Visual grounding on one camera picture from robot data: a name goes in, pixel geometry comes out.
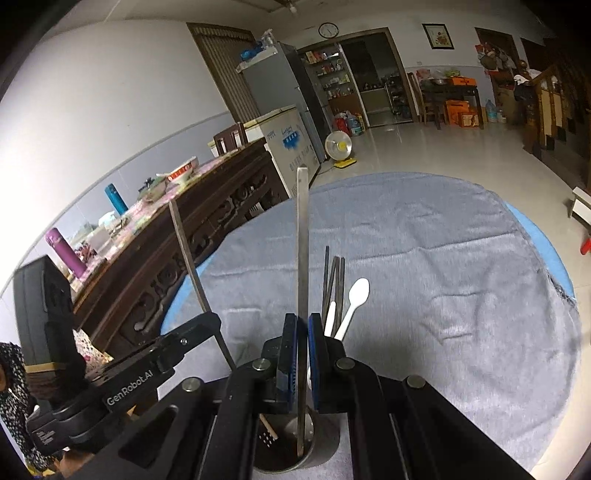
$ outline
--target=door frame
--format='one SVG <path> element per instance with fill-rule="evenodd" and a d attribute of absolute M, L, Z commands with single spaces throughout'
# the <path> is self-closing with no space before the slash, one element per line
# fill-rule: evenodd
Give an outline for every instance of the door frame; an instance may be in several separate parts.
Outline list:
<path fill-rule="evenodd" d="M 413 94 L 410 89 L 410 84 L 408 83 L 408 78 L 406 75 L 406 70 L 404 70 L 404 66 L 402 65 L 402 60 L 400 59 L 400 54 L 398 53 L 398 49 L 396 48 L 396 44 L 394 43 L 394 39 L 392 38 L 392 34 L 390 33 L 390 29 L 388 27 L 383 28 L 371 28 L 370 30 L 361 30 L 354 33 L 349 33 L 346 35 L 340 35 L 335 38 L 328 38 L 327 40 L 319 41 L 317 43 L 313 43 L 312 45 L 307 45 L 302 48 L 298 48 L 298 53 L 305 53 L 309 50 L 316 50 L 318 48 L 325 47 L 327 45 L 332 45 L 335 43 L 340 43 L 345 40 L 350 40 L 351 38 L 358 38 L 364 37 L 366 35 L 371 35 L 374 33 L 384 33 L 386 34 L 386 39 L 388 40 L 388 44 L 390 45 L 390 50 L 394 54 L 394 59 L 396 60 L 396 65 L 398 66 L 398 70 L 400 71 L 400 76 L 402 77 L 402 85 L 404 85 L 404 90 L 407 94 L 408 99 L 408 107 L 410 108 L 410 114 L 413 118 L 413 122 L 418 122 L 417 110 L 415 103 L 413 101 Z"/>

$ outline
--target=carved wood panel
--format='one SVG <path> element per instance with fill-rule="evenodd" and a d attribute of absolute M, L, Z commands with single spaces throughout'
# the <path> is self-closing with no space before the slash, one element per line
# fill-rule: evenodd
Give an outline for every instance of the carved wood panel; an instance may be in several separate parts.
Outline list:
<path fill-rule="evenodd" d="M 248 221 L 249 210 L 257 203 L 268 209 L 288 198 L 264 143 L 251 145 L 257 147 L 237 158 L 235 165 L 224 165 L 211 185 L 198 183 L 191 188 L 194 192 L 189 190 L 177 200 L 195 265 L 211 255 L 230 231 Z M 95 299 L 96 304 L 87 308 L 77 306 L 86 312 L 82 325 L 93 343 L 115 358 L 129 353 L 130 345 L 160 334 L 164 316 L 186 276 L 170 214 L 164 212 L 163 219 L 152 221 L 147 229 L 152 224 L 154 230 L 165 232 L 148 232 L 144 244 L 128 254 L 125 262 L 133 272 L 121 268 L 123 285 L 113 278 L 115 288 L 111 290 L 120 291 L 100 286 L 106 297 L 113 298 L 112 305 L 101 306 L 100 299 Z M 141 264 L 134 264 L 136 257 L 142 258 Z"/>

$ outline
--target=white chest freezer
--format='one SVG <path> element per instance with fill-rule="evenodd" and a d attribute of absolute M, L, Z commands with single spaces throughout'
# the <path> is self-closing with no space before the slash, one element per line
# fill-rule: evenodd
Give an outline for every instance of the white chest freezer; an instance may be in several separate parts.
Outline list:
<path fill-rule="evenodd" d="M 266 113 L 245 123 L 244 128 L 249 142 L 262 137 L 267 139 L 265 148 L 271 153 L 275 168 L 290 198 L 295 197 L 297 192 L 297 167 L 308 167 L 312 181 L 320 168 L 320 163 L 295 105 Z M 236 143 L 241 144 L 237 136 Z M 211 141 L 208 146 L 217 157 L 215 143 Z"/>

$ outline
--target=gray tablecloth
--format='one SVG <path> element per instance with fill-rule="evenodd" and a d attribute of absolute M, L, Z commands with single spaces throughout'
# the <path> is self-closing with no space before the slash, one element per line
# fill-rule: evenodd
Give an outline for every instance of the gray tablecloth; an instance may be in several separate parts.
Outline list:
<path fill-rule="evenodd" d="M 296 310 L 295 203 L 232 232 L 202 281 L 237 363 L 259 356 Z M 573 299 L 553 281 L 503 201 L 448 177 L 356 177 L 310 193 L 310 311 L 320 310 L 324 246 L 346 257 L 345 292 L 371 293 L 344 341 L 378 374 L 419 374 L 523 467 L 560 422 L 579 360 Z M 345 310 L 349 303 L 345 300 Z M 200 313 L 192 294 L 175 324 Z M 213 340 L 190 352 L 161 388 L 229 370 Z M 346 425 L 327 464 L 282 478 L 352 478 Z"/>

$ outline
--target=purple thermos bottle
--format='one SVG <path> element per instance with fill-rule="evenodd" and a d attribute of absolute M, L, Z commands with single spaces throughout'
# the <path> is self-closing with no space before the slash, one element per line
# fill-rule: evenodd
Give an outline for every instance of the purple thermos bottle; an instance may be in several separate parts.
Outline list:
<path fill-rule="evenodd" d="M 76 278 L 80 278 L 86 271 L 86 265 L 78 258 L 78 255 L 72 250 L 65 238 L 62 237 L 57 228 L 52 228 L 45 234 L 45 240 L 56 254 L 61 258 L 66 266 L 72 270 Z"/>

